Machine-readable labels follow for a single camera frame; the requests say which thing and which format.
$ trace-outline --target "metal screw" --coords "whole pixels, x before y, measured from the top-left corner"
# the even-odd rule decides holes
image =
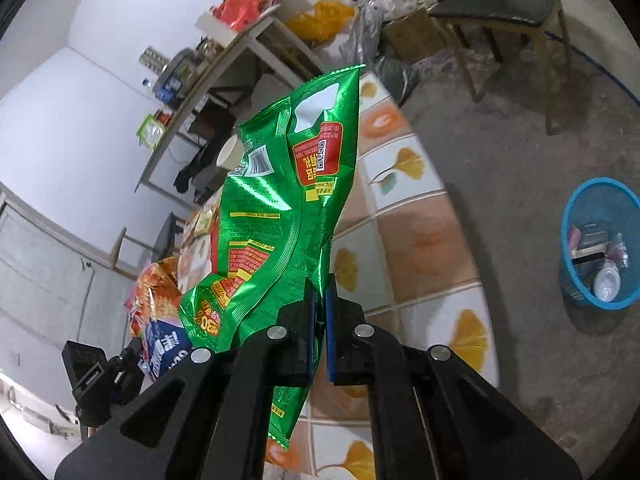
[[[358,337],[371,337],[375,332],[373,327],[366,323],[361,323],[356,328],[354,328],[353,331],[355,332],[355,335]]]
[[[434,346],[431,349],[431,357],[436,361],[446,361],[451,357],[451,350],[443,345]]]
[[[269,339],[282,339],[287,335],[287,329],[280,325],[272,326],[267,330],[267,337]]]
[[[196,348],[191,352],[191,360],[196,364],[206,363],[209,359],[211,359],[211,350],[208,348]]]

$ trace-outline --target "gray garbage bag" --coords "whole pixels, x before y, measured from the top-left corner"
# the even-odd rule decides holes
[[[338,49],[348,66],[366,64],[396,103],[402,105],[420,81],[420,71],[398,59],[382,56],[376,60],[385,11],[364,0],[358,2],[358,7],[360,10],[351,25],[349,39]]]
[[[376,73],[398,106],[404,104],[420,82],[419,69],[391,57],[382,56],[379,58],[373,65],[373,72]]]
[[[358,15],[351,25],[349,39],[338,47],[347,65],[373,65],[378,55],[384,14],[384,10],[377,8],[373,2],[358,1]]]

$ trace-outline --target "tiled table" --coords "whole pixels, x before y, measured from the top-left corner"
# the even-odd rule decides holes
[[[442,181],[375,76],[361,79],[360,95],[356,177],[332,249],[338,293],[406,345],[451,346],[497,386],[482,285]],[[323,356],[289,451],[269,440],[266,459],[286,476],[373,480],[366,388],[329,384]]]

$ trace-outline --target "concrete floor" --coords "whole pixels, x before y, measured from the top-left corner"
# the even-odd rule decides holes
[[[558,288],[564,205],[581,182],[609,176],[640,190],[640,108],[574,54],[564,82],[550,41],[554,126],[545,134],[536,56],[498,36],[498,69],[481,34],[460,71],[441,51],[402,110],[454,202],[492,316],[501,391],[578,462],[585,477],[616,444],[640,403],[640,306],[610,314],[565,305]]]

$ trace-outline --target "wooden chair leg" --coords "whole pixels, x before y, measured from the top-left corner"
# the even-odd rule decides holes
[[[462,48],[471,48],[471,45],[469,45],[469,42],[466,40],[465,33],[462,32],[462,29],[459,25],[453,26],[453,32],[456,33],[456,37],[458,38],[460,45],[462,45]]]
[[[462,71],[462,77],[465,80],[466,87],[469,89],[471,98],[474,102],[477,103],[478,94],[476,93],[476,87],[474,86],[474,82],[471,79],[471,74],[469,73],[469,69],[466,66],[465,58],[462,56],[462,52],[460,51],[460,47],[458,46],[456,38],[453,36],[453,33],[447,28],[447,25],[440,25],[440,30],[445,40],[447,41],[449,48],[453,51],[453,57],[456,58],[456,64]]]
[[[564,43],[564,56],[566,57],[566,78],[571,80],[571,43],[569,42],[569,31],[566,28],[564,10],[558,10],[558,21],[562,30],[562,42]]]
[[[491,47],[491,52],[494,54],[495,62],[502,63],[504,60],[502,59],[502,54],[500,53],[498,44],[495,42],[494,32],[489,27],[483,27],[482,32],[484,32],[484,36],[486,40],[489,42],[489,46]]]
[[[126,236],[127,236],[127,228],[123,227],[122,231],[120,231],[120,234],[118,235],[118,238],[116,238],[116,243],[114,243],[111,253],[109,254],[110,270],[116,270],[116,266],[118,265],[118,260],[120,259],[120,249],[122,248],[122,242],[124,241],[124,238]]]
[[[546,45],[544,32],[539,32],[533,39],[533,45],[538,57],[540,70],[540,83],[545,96],[545,129],[547,135],[553,135],[551,131],[551,64],[549,63],[549,49]]]

